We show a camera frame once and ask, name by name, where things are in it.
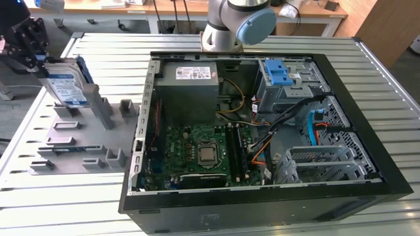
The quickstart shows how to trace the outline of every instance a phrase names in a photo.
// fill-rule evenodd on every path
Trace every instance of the blue plastic clip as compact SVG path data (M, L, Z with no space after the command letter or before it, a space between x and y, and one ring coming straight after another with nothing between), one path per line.
M293 85L288 75L288 68L281 60L265 60L265 69L271 78L271 85Z

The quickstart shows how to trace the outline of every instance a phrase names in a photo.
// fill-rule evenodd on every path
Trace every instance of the sticker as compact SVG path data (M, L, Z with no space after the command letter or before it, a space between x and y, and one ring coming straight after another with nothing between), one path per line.
M176 69L177 80L209 80L211 68L209 67L179 67Z
M73 75L51 74L48 82L61 102L75 106L84 105L87 103L81 89L75 85L76 79Z
M300 75L299 74L289 74L289 78L291 79L300 78Z
M281 154L276 153L275 156L272 157L273 161L279 161L281 157Z
M145 11L127 11L131 14L145 14Z
M271 179L271 172L269 172L269 170L265 168L265 170L264 170L264 175L265 175L265 177L268 178L268 179Z
M252 104L252 112L257 113L257 105Z

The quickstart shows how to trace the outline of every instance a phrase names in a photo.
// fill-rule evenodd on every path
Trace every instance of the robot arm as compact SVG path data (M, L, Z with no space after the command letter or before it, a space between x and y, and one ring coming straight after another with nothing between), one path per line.
M240 51L241 43L253 45L268 37L276 21L269 0L209 1L203 49L213 52Z
M4 43L1 54L7 56L4 63L15 69L48 76L39 62L48 55L45 26L41 18L31 18L23 0L0 1L0 36Z

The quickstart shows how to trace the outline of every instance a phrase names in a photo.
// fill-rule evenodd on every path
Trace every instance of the ram slot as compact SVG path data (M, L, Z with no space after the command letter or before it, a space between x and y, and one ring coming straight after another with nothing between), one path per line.
M243 169L243 143L241 136L239 135L237 127L225 128L227 150L229 158L231 177L233 182L240 182L245 178Z

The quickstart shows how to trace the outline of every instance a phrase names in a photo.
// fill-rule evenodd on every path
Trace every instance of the wheel caster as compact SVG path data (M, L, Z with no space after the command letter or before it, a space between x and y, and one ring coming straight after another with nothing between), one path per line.
M120 30L127 31L127 28L125 28L124 24L119 24L119 28L120 28Z

